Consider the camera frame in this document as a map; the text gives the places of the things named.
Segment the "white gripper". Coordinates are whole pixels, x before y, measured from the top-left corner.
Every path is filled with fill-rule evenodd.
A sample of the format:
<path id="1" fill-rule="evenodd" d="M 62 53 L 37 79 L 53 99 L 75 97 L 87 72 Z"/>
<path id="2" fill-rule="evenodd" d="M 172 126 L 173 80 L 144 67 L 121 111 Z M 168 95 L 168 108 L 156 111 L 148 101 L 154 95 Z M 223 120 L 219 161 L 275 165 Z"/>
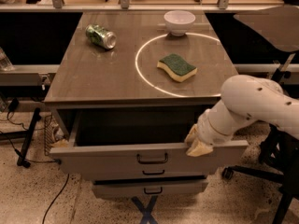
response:
<path id="1" fill-rule="evenodd" d="M 197 125 L 193 124 L 184 142 L 192 143 L 191 147 L 186 151 L 190 157 L 199 157 L 211 153 L 213 147 L 211 145 L 223 145 L 232 139 L 232 135 L 224 135 L 218 132 L 208 119 L 210 110 L 207 109 L 197 120 Z"/>

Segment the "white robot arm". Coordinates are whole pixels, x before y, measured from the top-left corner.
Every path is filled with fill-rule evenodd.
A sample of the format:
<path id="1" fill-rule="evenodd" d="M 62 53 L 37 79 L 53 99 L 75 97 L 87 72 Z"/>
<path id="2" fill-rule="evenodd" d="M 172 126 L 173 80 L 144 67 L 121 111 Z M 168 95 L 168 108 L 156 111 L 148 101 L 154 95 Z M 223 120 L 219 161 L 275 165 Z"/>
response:
<path id="1" fill-rule="evenodd" d="M 234 133 L 257 120 L 272 124 L 299 139 L 299 101 L 283 93 L 273 80 L 247 75 L 228 78 L 221 86 L 221 99 L 199 116 L 185 143 L 186 154 L 199 157 L 223 147 Z"/>

